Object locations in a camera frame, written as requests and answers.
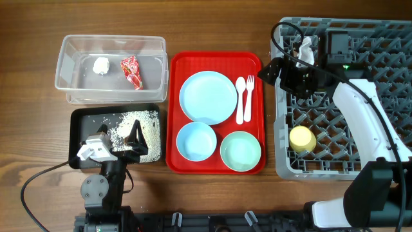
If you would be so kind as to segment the green bowl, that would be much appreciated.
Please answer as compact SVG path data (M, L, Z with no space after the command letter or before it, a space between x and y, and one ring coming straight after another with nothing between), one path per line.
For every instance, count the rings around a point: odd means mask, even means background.
M229 169L247 172L254 169L262 155L259 141L245 131L228 134L221 143L220 156Z

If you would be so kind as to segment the red snack wrapper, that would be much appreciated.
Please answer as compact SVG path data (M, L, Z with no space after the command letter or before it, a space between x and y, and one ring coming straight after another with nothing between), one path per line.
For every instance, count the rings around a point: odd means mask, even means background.
M123 70L123 73L126 79L134 86L136 90L142 88L142 78L140 76L140 65L136 59L136 56L133 55L128 57L120 62L120 66Z

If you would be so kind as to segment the light blue bowl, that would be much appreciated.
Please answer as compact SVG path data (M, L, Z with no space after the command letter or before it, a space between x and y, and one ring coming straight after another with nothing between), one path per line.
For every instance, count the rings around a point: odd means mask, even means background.
M214 153L216 146L217 136L214 130L202 122L190 122L177 134L178 152L191 162L207 160Z

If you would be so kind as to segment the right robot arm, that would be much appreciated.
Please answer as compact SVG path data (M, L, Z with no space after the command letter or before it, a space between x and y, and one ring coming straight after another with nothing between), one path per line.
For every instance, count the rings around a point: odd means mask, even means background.
M362 169L335 200L305 205L308 225L319 230L411 225L411 150L398 137L377 96L371 72L354 63L349 36L325 33L317 53L302 38L258 77L300 99L324 90L342 113L357 146Z

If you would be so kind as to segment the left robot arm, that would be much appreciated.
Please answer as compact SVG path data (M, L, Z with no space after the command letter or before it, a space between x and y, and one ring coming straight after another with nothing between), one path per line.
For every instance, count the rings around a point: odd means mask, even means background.
M136 120L127 137L130 150L113 151L107 134L107 126L102 124L98 132L90 135L77 152L81 161L93 160L101 164L100 173L92 175L82 183L80 192L89 214L115 214L121 208L124 181L129 174L128 164L138 164L142 155L148 154L140 121Z

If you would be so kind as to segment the yellow cup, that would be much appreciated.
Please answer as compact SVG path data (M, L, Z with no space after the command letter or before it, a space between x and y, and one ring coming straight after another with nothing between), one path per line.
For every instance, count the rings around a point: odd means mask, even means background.
M304 150L313 151L316 147L314 133L306 126L296 126L289 133L290 147L297 153Z

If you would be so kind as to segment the light blue plate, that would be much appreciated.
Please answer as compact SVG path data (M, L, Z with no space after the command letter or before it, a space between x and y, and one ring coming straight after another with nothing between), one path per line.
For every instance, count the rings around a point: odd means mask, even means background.
M214 71L191 75L179 92L184 114L194 122L216 125L227 120L236 109L237 91L232 81Z

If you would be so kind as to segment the rice leftovers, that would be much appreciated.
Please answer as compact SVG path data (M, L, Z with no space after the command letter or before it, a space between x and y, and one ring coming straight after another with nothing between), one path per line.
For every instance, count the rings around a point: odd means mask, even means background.
M148 147L148 154L140 157L141 163L156 162L160 159L162 149L160 145L160 119L159 113L154 110L129 111L124 113L109 113L88 118L99 127L101 124L108 126L113 151L131 150L126 144L133 124L139 120L144 139Z

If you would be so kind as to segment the white tissue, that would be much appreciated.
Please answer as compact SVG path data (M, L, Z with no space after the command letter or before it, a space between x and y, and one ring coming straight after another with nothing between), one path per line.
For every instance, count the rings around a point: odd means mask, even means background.
M109 59L106 57L98 57L93 64L93 72L96 74L104 75L109 71Z

